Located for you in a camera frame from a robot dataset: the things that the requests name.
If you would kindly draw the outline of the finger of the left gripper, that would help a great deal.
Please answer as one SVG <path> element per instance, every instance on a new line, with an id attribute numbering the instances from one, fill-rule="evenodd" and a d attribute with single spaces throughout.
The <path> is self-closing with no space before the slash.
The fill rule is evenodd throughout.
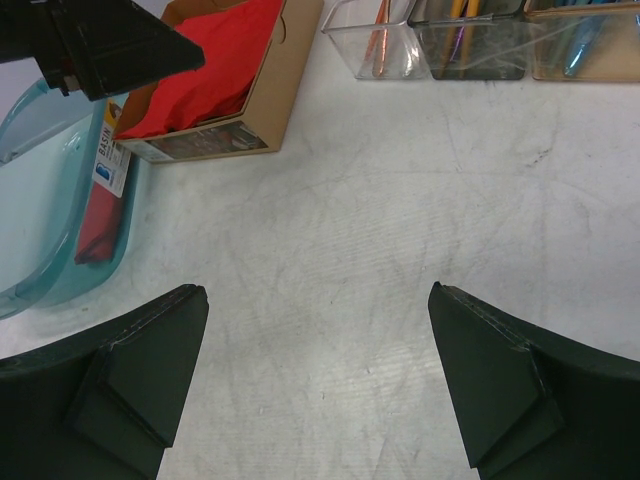
<path id="1" fill-rule="evenodd" d="M 49 1 L 62 52 L 47 83 L 91 100 L 127 93 L 205 63 L 201 47 L 133 1 Z"/>

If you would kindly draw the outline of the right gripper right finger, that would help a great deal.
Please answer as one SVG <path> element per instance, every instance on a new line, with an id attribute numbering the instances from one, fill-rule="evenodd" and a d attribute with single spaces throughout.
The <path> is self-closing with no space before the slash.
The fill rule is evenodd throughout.
<path id="1" fill-rule="evenodd" d="M 636 479 L 639 364 L 435 283 L 431 326 L 482 479 Z"/>

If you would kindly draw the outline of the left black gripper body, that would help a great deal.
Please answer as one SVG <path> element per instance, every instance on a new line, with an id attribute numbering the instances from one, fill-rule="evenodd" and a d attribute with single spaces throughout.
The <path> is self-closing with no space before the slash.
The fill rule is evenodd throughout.
<path id="1" fill-rule="evenodd" d="M 71 54 L 49 1 L 1 2 L 1 63 L 33 59 L 47 85 L 63 95 L 80 89 Z"/>

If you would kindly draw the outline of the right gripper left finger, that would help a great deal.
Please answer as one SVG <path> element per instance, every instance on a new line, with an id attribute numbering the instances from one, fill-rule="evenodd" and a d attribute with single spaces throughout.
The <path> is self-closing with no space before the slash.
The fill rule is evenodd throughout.
<path id="1" fill-rule="evenodd" d="M 173 446 L 209 305 L 185 284 L 1 361 L 4 479 L 154 479 Z"/>

